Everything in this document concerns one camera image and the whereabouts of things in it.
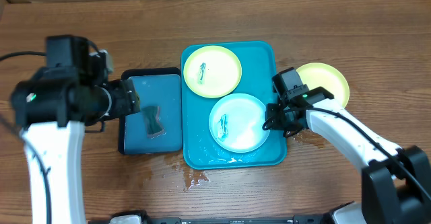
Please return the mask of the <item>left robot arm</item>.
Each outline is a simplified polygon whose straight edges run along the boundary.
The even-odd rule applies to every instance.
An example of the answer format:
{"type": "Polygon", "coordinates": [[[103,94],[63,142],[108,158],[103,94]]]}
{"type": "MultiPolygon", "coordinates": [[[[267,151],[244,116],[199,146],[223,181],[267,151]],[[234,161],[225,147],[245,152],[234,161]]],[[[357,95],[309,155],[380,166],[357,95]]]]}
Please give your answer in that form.
{"type": "Polygon", "coordinates": [[[72,35],[46,39],[46,66],[19,82],[11,105],[30,176],[33,223],[85,223],[81,150],[86,127],[140,111],[129,80],[108,80],[106,50],[72,35]]]}

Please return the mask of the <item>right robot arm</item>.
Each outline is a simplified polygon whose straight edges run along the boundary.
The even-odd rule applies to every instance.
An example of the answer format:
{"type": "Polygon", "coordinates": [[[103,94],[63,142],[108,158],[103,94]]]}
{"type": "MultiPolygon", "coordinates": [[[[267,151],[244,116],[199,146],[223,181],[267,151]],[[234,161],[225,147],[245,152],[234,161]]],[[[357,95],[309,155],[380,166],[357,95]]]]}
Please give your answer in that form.
{"type": "Polygon", "coordinates": [[[278,94],[263,130],[291,137],[304,129],[322,136],[361,175],[362,201],[321,215],[320,223],[429,223],[430,162],[417,146],[404,149],[352,116],[324,87],[309,89],[291,67],[272,78],[278,94]]]}

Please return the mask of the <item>dark green sponge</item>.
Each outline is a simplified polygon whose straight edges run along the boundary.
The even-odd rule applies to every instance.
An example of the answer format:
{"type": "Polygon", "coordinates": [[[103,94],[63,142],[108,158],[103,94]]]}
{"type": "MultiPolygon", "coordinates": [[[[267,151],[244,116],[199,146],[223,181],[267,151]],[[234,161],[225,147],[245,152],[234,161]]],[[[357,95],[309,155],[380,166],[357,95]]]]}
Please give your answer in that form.
{"type": "Polygon", "coordinates": [[[149,139],[158,137],[164,134],[165,129],[160,122],[160,107],[146,106],[141,109],[145,122],[145,129],[149,139]]]}

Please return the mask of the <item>light blue plate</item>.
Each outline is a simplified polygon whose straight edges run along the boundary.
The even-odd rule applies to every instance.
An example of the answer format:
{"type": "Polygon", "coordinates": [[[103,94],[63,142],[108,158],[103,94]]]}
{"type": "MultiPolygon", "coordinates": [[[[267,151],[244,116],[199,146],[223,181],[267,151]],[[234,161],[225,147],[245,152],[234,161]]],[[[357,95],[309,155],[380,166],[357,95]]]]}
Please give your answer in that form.
{"type": "Polygon", "coordinates": [[[233,153],[258,149],[269,137],[263,129],[265,105],[249,94],[229,94],[218,100],[209,114],[209,131],[214,141],[233,153]]]}

